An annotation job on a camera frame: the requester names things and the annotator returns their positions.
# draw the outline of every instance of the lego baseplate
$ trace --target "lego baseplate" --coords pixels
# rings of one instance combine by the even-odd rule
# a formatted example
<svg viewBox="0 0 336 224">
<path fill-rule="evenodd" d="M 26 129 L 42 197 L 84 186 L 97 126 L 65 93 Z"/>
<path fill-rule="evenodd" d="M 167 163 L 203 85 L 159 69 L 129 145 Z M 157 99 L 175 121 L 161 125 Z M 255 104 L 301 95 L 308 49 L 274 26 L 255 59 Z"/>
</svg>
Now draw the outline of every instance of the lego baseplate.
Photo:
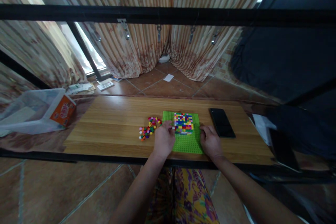
<svg viewBox="0 0 336 224">
<path fill-rule="evenodd" d="M 162 116 L 162 121 L 172 121 L 174 122 L 174 113 L 164 111 Z M 195 154 L 204 154 L 203 149 L 200 144 L 200 120 L 198 118 L 198 114 L 191 114 L 193 124 L 194 124 L 194 132 L 189 135 L 181 135 L 175 134 L 175 144 L 173 147 L 173 151 L 175 152 L 186 152 L 186 153 L 195 153 Z"/>
</svg>

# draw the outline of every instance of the paper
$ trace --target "paper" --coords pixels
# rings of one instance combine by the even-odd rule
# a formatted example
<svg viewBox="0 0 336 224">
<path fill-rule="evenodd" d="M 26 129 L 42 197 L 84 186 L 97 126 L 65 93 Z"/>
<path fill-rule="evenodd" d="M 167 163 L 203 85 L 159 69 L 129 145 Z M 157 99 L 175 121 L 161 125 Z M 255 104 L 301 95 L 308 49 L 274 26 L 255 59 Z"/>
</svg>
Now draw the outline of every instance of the paper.
<svg viewBox="0 0 336 224">
<path fill-rule="evenodd" d="M 259 132 L 260 136 L 262 137 L 262 139 L 268 146 L 272 146 L 272 139 L 271 139 L 268 129 L 271 128 L 275 130 L 277 127 L 270 120 L 268 120 L 268 118 L 265 116 L 261 116 L 257 114 L 252 114 L 252 115 L 253 115 L 255 127 L 257 131 Z"/>
<path fill-rule="evenodd" d="M 79 92 L 90 90 L 92 88 L 91 83 L 79 83 L 79 84 L 74 84 L 68 87 L 66 94 L 67 95 L 75 95 Z"/>
<path fill-rule="evenodd" d="M 174 75 L 171 75 L 170 73 L 163 79 L 164 81 L 170 82 L 174 78 Z"/>
</svg>

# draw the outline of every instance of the smartphone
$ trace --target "smartphone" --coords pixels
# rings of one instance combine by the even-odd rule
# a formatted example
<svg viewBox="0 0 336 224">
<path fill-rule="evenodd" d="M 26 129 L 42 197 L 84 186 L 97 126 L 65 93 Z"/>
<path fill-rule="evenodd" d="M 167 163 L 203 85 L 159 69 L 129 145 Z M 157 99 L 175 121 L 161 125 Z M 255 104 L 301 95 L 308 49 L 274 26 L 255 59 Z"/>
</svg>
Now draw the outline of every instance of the smartphone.
<svg viewBox="0 0 336 224">
<path fill-rule="evenodd" d="M 215 125 L 217 134 L 220 137 L 236 138 L 236 135 L 230 125 L 229 119 L 223 109 L 210 108 L 210 115 L 212 117 L 213 124 Z"/>
<path fill-rule="evenodd" d="M 276 161 L 293 171 L 301 172 L 300 166 L 286 135 L 275 129 L 269 128 L 268 130 L 272 140 Z"/>
</svg>

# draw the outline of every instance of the curtain clip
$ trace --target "curtain clip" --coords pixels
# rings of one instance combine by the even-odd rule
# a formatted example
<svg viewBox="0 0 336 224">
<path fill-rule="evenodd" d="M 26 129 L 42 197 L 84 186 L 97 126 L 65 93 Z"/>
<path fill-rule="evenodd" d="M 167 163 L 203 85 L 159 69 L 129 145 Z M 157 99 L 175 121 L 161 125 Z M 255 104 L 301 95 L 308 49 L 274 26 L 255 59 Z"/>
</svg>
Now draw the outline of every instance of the curtain clip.
<svg viewBox="0 0 336 224">
<path fill-rule="evenodd" d="M 121 24 L 121 26 L 124 29 L 126 40 L 129 40 L 131 38 L 131 36 L 130 36 L 130 33 L 128 32 L 126 19 L 117 19 L 117 21 L 118 21 L 119 24 Z"/>
<path fill-rule="evenodd" d="M 212 36 L 212 40 L 211 40 L 212 45 L 217 43 L 219 30 L 220 30 L 220 27 L 217 27 L 213 36 Z"/>
<path fill-rule="evenodd" d="M 157 37 L 158 37 L 157 42 L 160 43 L 161 42 L 161 29 L 162 29 L 161 25 L 158 24 L 156 29 L 157 29 Z"/>
<path fill-rule="evenodd" d="M 194 31 L 196 30 L 196 26 L 191 26 L 190 28 L 190 38 L 189 38 L 189 44 L 191 44 L 194 36 Z"/>
</svg>

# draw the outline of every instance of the wooden table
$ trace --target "wooden table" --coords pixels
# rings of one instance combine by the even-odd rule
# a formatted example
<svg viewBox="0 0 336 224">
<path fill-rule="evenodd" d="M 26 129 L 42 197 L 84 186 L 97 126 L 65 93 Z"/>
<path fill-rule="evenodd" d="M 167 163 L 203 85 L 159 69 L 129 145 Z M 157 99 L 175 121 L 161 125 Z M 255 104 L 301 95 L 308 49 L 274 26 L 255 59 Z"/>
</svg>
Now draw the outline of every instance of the wooden table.
<svg viewBox="0 0 336 224">
<path fill-rule="evenodd" d="M 239 105 L 233 101 L 99 96 L 75 126 L 65 153 L 148 158 L 154 136 L 139 140 L 139 127 L 148 117 L 162 118 L 163 111 L 196 113 L 204 125 L 212 125 L 209 108 L 224 109 L 235 139 L 222 138 L 222 148 L 233 163 L 272 165 L 273 154 Z M 209 161 L 205 155 L 172 152 L 169 159 Z"/>
</svg>

